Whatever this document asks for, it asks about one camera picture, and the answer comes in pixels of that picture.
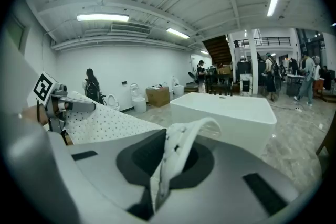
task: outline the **wooden stairs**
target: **wooden stairs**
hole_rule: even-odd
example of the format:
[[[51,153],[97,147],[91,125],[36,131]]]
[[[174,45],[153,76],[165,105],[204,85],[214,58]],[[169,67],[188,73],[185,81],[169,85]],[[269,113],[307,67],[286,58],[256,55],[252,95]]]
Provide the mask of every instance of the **wooden stairs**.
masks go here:
[[[220,64],[229,65],[232,62],[229,44],[226,37],[220,36],[203,41],[212,58],[212,64],[219,67]]]

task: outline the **white fabric with black dots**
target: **white fabric with black dots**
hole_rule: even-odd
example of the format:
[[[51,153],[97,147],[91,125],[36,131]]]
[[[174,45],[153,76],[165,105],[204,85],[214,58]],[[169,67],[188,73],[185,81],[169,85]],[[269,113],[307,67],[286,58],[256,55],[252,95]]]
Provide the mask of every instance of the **white fabric with black dots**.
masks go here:
[[[94,102],[78,92],[70,92],[68,97]],[[155,123],[129,116],[100,103],[94,103],[97,107],[92,112],[66,113],[65,129],[74,144],[114,140],[163,129]]]

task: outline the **cardboard box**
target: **cardboard box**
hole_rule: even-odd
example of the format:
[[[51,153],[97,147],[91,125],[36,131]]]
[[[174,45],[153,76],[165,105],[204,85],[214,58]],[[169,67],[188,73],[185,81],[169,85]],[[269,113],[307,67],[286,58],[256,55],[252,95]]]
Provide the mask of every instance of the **cardboard box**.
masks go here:
[[[231,74],[230,66],[225,66],[217,69],[218,74]]]
[[[165,104],[169,104],[169,87],[162,87],[160,89],[146,89],[146,94],[148,98],[148,104],[161,107]]]

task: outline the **ceiling light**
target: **ceiling light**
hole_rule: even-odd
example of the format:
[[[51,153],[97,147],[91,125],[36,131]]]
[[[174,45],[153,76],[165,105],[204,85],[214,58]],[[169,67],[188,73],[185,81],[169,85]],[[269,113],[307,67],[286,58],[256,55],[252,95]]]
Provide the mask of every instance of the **ceiling light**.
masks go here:
[[[174,30],[174,29],[172,29],[172,28],[168,28],[168,29],[167,29],[167,32],[176,34],[176,35],[178,35],[178,36],[180,36],[180,37],[183,37],[183,38],[189,38],[189,36],[187,36],[187,35],[185,35],[185,34],[179,32],[179,31],[176,31],[176,30]]]
[[[273,15],[277,2],[278,0],[271,0],[271,3],[269,4],[269,8],[268,8],[267,17],[270,17]]]
[[[111,14],[111,13],[91,13],[77,15],[77,21],[83,20],[117,20],[127,22],[130,17],[128,15]]]

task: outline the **white bathtub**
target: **white bathtub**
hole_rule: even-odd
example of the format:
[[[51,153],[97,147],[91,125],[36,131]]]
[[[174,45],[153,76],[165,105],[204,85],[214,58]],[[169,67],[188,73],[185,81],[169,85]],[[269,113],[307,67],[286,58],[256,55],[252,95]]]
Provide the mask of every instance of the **white bathtub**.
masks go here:
[[[258,157],[277,123],[272,108],[264,98],[189,93],[170,104],[174,123],[210,116],[222,128],[218,140],[240,146]]]

